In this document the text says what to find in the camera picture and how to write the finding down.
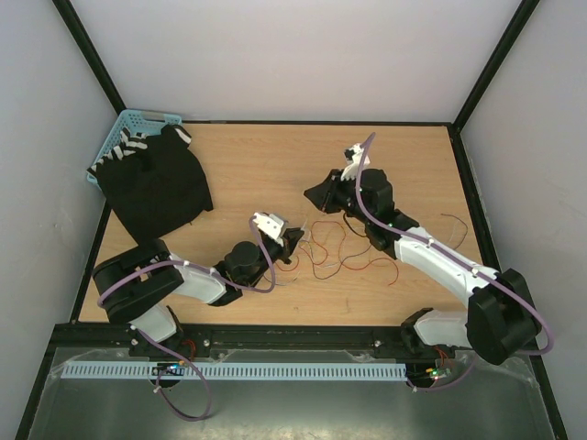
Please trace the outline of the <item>white zip tie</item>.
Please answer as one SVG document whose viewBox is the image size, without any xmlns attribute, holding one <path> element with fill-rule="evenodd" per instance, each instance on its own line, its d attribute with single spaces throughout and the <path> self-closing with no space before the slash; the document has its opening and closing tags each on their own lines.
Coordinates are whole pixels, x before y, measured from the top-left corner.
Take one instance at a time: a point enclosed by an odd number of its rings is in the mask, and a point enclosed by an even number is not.
<svg viewBox="0 0 587 440">
<path fill-rule="evenodd" d="M 308 220 L 305 219 L 303 225 L 301 226 L 301 230 L 304 233 L 302 238 L 300 239 L 301 242 L 309 243 L 312 238 L 311 226 L 308 224 Z"/>
</svg>

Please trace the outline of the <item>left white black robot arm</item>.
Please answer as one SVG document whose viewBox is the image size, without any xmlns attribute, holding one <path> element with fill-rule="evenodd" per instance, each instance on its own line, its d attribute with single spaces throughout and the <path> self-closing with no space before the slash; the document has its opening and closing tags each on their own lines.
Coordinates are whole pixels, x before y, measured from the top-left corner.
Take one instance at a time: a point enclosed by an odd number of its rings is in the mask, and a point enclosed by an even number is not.
<svg viewBox="0 0 587 440">
<path fill-rule="evenodd" d="M 167 296 L 226 306 L 244 291 L 258 291 L 277 261 L 289 264 L 304 234 L 299 227 L 286 228 L 275 241 L 261 232 L 260 245 L 241 241 L 215 266 L 202 270 L 171 253 L 163 240 L 154 239 L 94 268 L 98 306 L 110 323 L 129 324 L 146 334 L 161 354 L 175 354 L 182 347 L 183 332 L 171 308 L 162 304 Z"/>
</svg>

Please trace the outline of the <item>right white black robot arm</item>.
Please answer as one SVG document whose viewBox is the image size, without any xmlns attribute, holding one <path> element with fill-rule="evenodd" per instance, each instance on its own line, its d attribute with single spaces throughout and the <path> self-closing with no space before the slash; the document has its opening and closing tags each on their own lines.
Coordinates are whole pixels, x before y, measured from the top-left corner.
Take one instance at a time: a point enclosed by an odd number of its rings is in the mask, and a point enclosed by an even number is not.
<svg viewBox="0 0 587 440">
<path fill-rule="evenodd" d="M 332 170 L 304 196 L 325 214 L 358 219 L 377 250 L 421 270 L 465 306 L 463 312 L 424 308 L 406 318 L 401 345 L 408 355 L 420 357 L 432 346 L 463 347 L 500 365 L 541 331 L 530 311 L 525 278 L 513 269 L 480 265 L 437 242 L 396 208 L 383 170 L 366 170 L 359 180 L 345 180 L 341 170 Z"/>
</svg>

